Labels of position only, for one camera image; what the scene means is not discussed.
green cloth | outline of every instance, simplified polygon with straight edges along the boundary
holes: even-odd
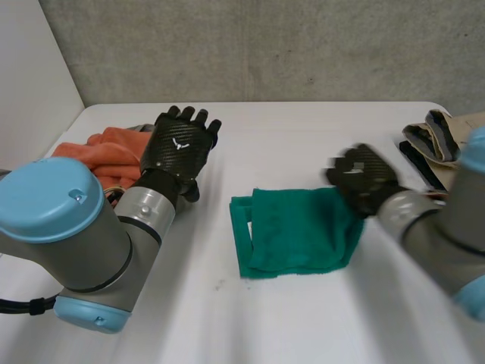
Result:
[[[364,228],[334,188],[254,190],[231,199],[230,215],[243,278],[343,268]]]

carbon fiber robotic hand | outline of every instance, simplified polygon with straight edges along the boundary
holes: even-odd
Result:
[[[377,214],[392,195],[406,190],[396,172],[371,147],[359,144],[333,160],[327,169],[328,181],[361,217]]]
[[[189,106],[180,112],[177,106],[172,106],[168,112],[160,114],[142,156],[143,176],[150,171],[162,171],[173,180],[168,193],[172,200],[178,195],[189,202],[199,200],[196,178],[207,162],[209,152],[217,144],[221,122],[214,120],[206,127],[208,112],[200,110],[192,121],[195,111]],[[147,180],[143,176],[141,184]],[[167,176],[162,176],[158,182],[166,184],[163,181],[166,179]]]

white table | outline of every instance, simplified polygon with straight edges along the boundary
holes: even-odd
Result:
[[[193,104],[220,118],[219,143],[199,179],[201,200],[178,216],[122,333],[76,328],[52,312],[0,315],[0,362],[461,363],[485,361],[485,327],[465,318],[369,221],[350,265],[327,275],[239,278],[231,196],[321,187],[320,170],[353,143],[371,143],[424,183],[394,140],[441,108],[429,102]],[[108,126],[152,123],[168,104],[97,105],[61,141]],[[39,266],[0,259],[0,297],[57,293]]]

black cable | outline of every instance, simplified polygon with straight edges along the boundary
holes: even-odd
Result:
[[[58,295],[45,298],[37,298],[29,302],[18,302],[10,300],[0,300],[0,313],[4,314],[21,314],[28,313],[31,316],[41,315],[46,310],[52,309],[55,304],[55,299]]]

orange cloth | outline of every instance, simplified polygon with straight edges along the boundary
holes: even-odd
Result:
[[[107,127],[103,134],[89,137],[86,145],[61,143],[53,157],[69,157],[84,163],[99,179],[103,189],[129,188],[139,177],[139,160],[151,133]]]

